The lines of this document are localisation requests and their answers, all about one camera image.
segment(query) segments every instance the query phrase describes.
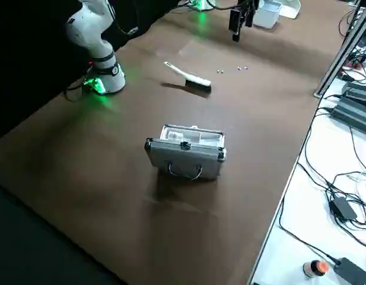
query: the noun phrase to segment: brown table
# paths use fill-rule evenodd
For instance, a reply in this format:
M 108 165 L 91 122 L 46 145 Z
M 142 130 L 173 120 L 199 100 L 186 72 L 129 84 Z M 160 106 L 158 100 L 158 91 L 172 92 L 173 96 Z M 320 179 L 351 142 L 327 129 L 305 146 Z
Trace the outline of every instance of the brown table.
M 0 183 L 129 284 L 246 282 L 342 40 L 345 6 L 323 2 L 240 43 L 227 12 L 165 16 L 117 53 L 120 94 L 57 97 L 0 140 Z M 212 94 L 179 87 L 164 61 L 212 80 Z M 225 131 L 216 182 L 151 167 L 145 138 L 164 124 Z

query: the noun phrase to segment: white brush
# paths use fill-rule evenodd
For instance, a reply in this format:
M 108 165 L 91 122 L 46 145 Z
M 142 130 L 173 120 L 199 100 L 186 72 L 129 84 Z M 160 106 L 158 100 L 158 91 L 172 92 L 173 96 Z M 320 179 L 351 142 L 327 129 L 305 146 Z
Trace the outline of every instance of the white brush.
M 176 66 L 172 65 L 171 63 L 169 63 L 167 61 L 165 61 L 164 64 L 167 65 L 169 68 L 171 68 L 175 73 L 184 76 L 185 86 L 200 89 L 207 93 L 210 93 L 212 91 L 212 87 L 211 87 L 212 83 L 209 80 L 202 79 L 202 78 L 194 76 L 192 74 L 188 74 L 188 73 L 178 69 Z

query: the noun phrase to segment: metal case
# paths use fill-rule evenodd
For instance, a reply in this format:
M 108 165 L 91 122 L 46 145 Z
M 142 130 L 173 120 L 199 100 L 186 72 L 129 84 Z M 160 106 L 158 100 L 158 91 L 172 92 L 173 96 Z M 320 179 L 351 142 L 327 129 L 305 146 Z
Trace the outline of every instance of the metal case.
M 159 139 L 147 138 L 145 150 L 154 167 L 194 180 L 216 179 L 226 159 L 225 134 L 164 125 Z

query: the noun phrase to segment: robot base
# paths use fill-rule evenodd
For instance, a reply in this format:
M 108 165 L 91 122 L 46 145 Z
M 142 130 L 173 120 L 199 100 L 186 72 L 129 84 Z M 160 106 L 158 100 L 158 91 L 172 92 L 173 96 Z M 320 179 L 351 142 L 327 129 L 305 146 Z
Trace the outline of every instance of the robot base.
M 99 74 L 94 68 L 91 68 L 83 84 L 92 88 L 99 95 L 116 93 L 122 90 L 126 84 L 125 74 L 119 64 L 112 69 L 112 73 Z

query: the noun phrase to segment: case latch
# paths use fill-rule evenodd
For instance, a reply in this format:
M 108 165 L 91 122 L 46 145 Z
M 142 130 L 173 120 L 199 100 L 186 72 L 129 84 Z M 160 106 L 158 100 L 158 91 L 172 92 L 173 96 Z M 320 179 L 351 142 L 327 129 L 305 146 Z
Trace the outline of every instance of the case latch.
M 182 141 L 180 143 L 180 147 L 182 148 L 182 150 L 190 150 L 192 147 L 192 144 L 188 141 Z

